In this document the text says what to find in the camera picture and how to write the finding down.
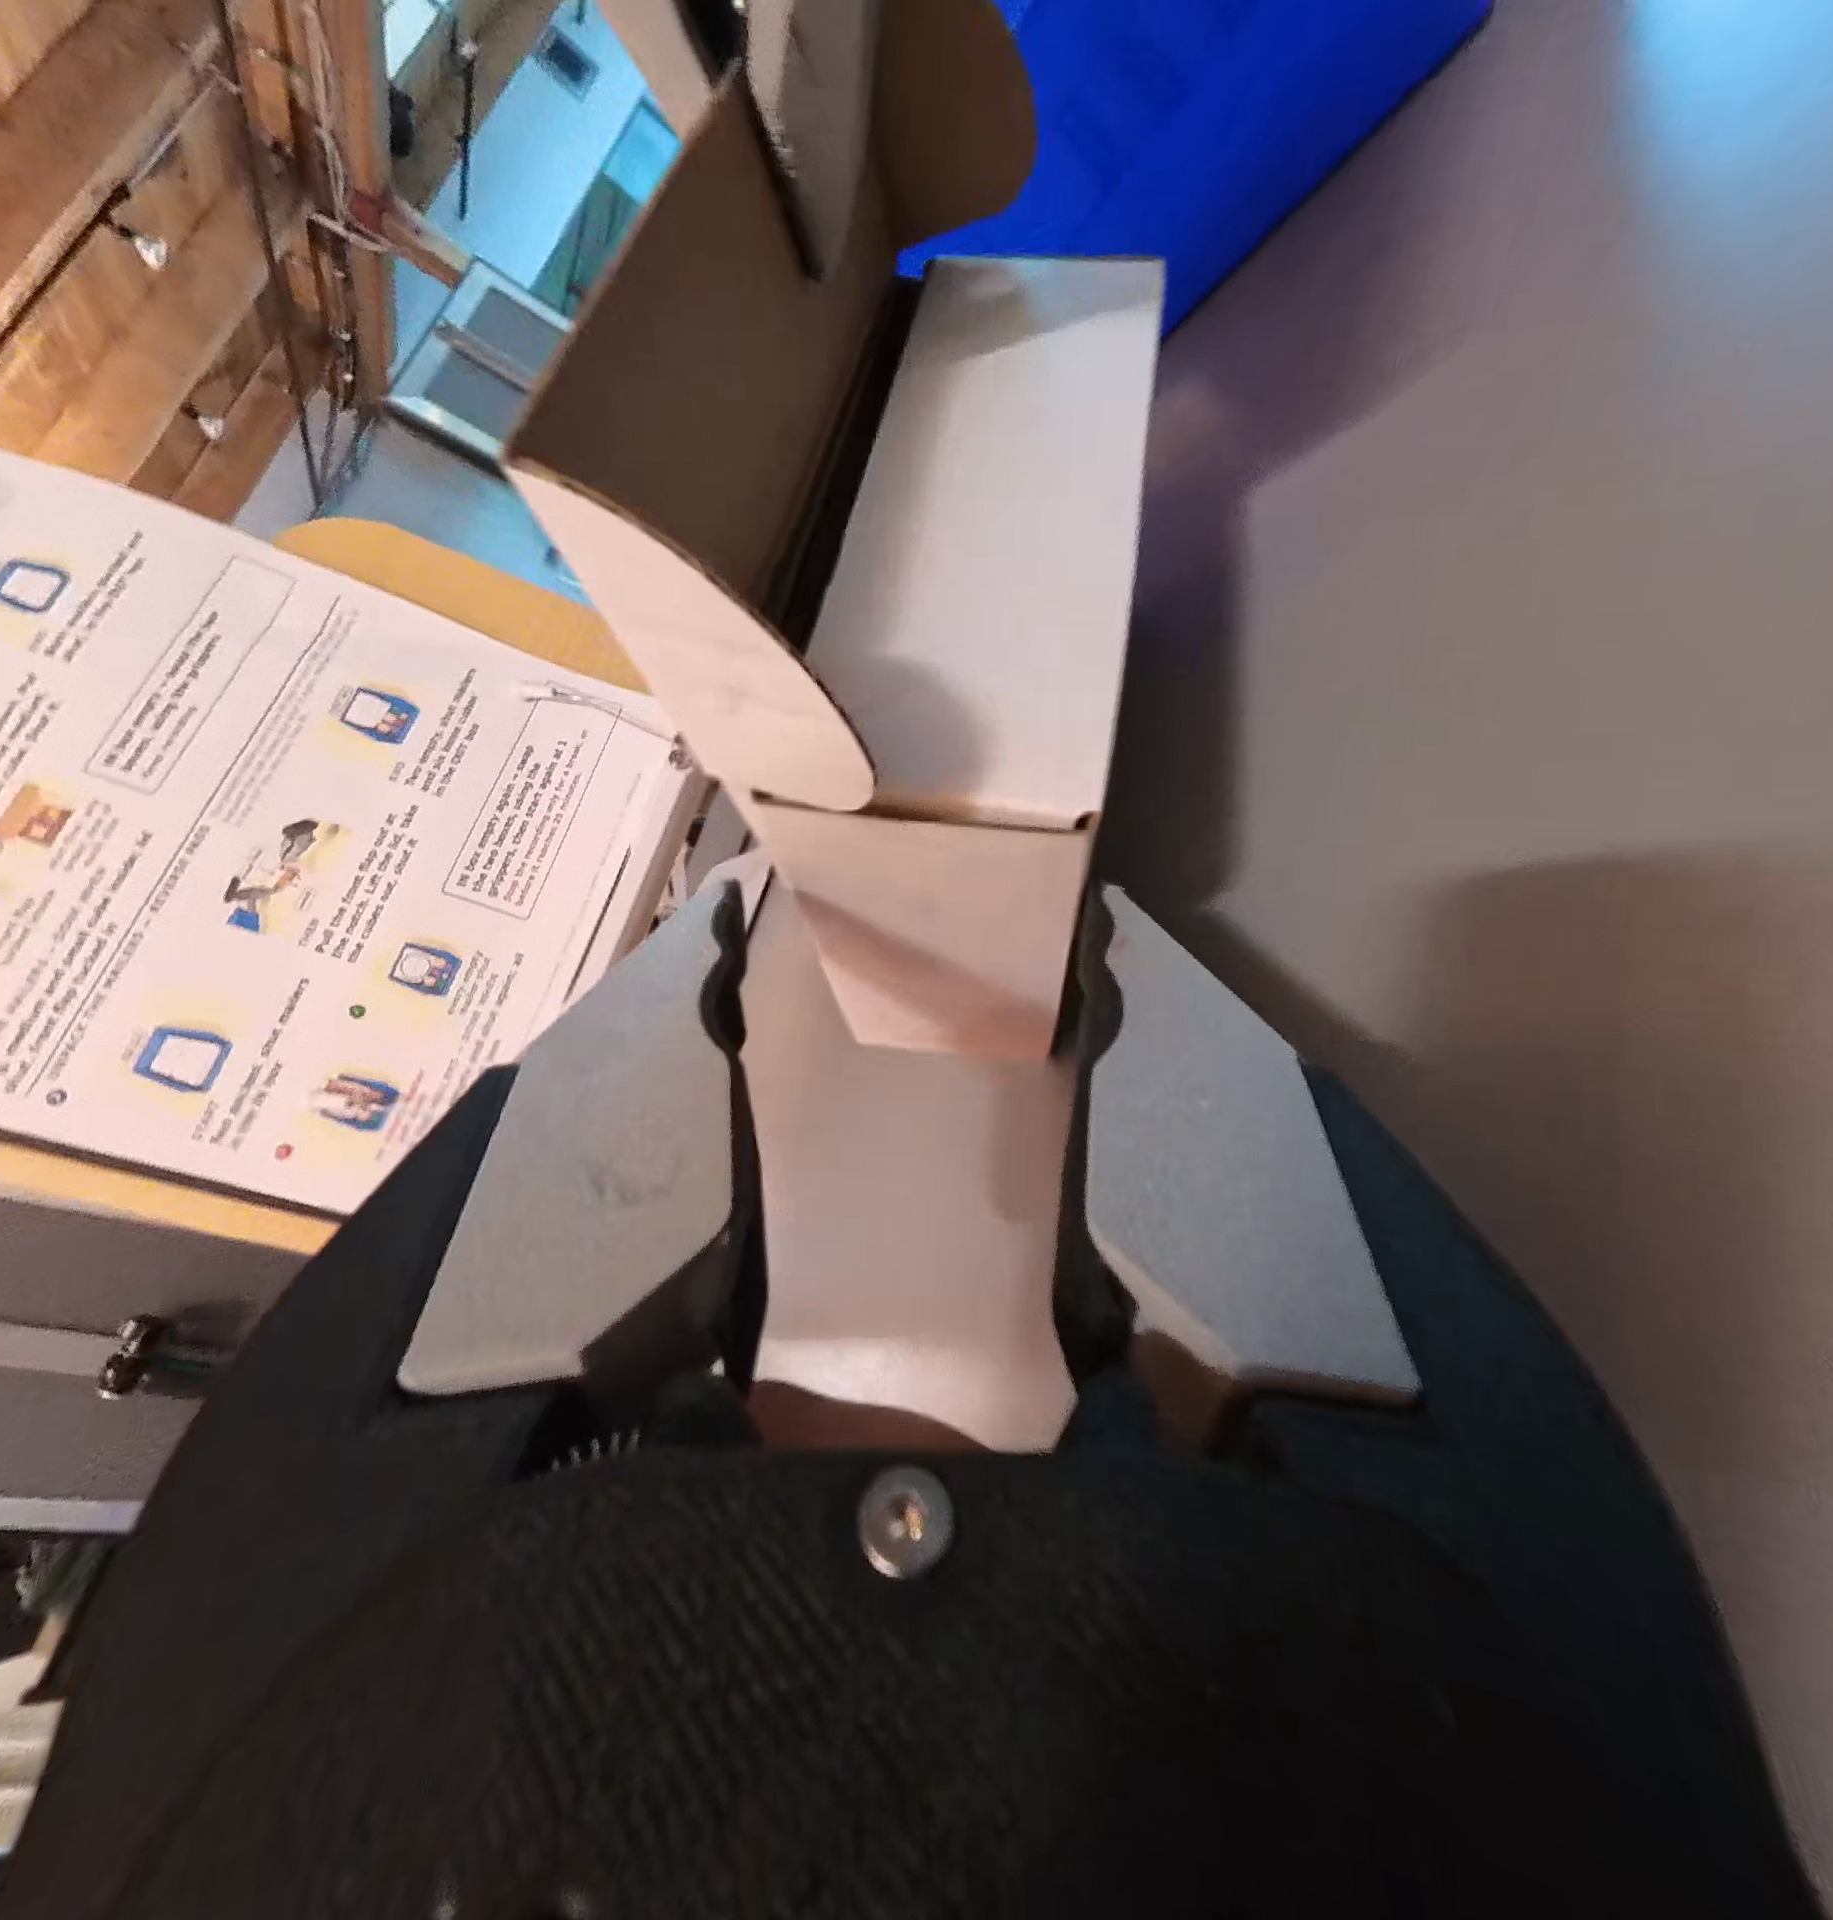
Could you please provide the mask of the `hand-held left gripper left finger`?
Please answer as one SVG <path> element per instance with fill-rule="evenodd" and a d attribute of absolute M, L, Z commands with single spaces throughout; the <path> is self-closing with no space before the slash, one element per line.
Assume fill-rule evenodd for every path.
<path fill-rule="evenodd" d="M 409 1395 L 747 1395 L 765 1312 L 742 878 L 713 878 L 528 1044 L 401 1358 Z"/>

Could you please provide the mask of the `white cardboard mailer box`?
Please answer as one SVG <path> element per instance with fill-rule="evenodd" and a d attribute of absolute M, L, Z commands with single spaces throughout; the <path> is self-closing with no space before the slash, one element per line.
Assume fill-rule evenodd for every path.
<path fill-rule="evenodd" d="M 856 1044 L 1054 1048 L 1112 763 L 1159 257 L 1021 194 L 998 5 L 744 5 L 505 471 L 793 891 Z"/>

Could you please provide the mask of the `dark monitor with pale frame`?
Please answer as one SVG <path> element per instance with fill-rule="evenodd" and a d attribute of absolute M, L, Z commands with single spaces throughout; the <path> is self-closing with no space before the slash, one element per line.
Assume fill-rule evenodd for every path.
<path fill-rule="evenodd" d="M 122 1534 L 198 1386 L 102 1388 L 133 1320 L 228 1360 L 304 1265 L 254 1244 L 0 1195 L 0 1532 Z"/>

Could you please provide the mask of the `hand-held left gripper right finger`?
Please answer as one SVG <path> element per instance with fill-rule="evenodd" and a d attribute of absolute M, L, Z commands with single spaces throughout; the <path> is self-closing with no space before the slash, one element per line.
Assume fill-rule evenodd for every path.
<path fill-rule="evenodd" d="M 1304 1058 L 1119 885 L 1077 910 L 1056 1076 L 1056 1341 L 1075 1388 L 1157 1335 L 1234 1400 L 1419 1402 Z"/>

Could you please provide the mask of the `blue plastic bin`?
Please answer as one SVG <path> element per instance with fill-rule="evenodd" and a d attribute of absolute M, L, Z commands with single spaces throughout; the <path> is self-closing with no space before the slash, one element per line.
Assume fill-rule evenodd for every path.
<path fill-rule="evenodd" d="M 1040 151 L 945 253 L 1159 257 L 1174 331 L 1489 22 L 1490 1 L 1003 5 Z"/>

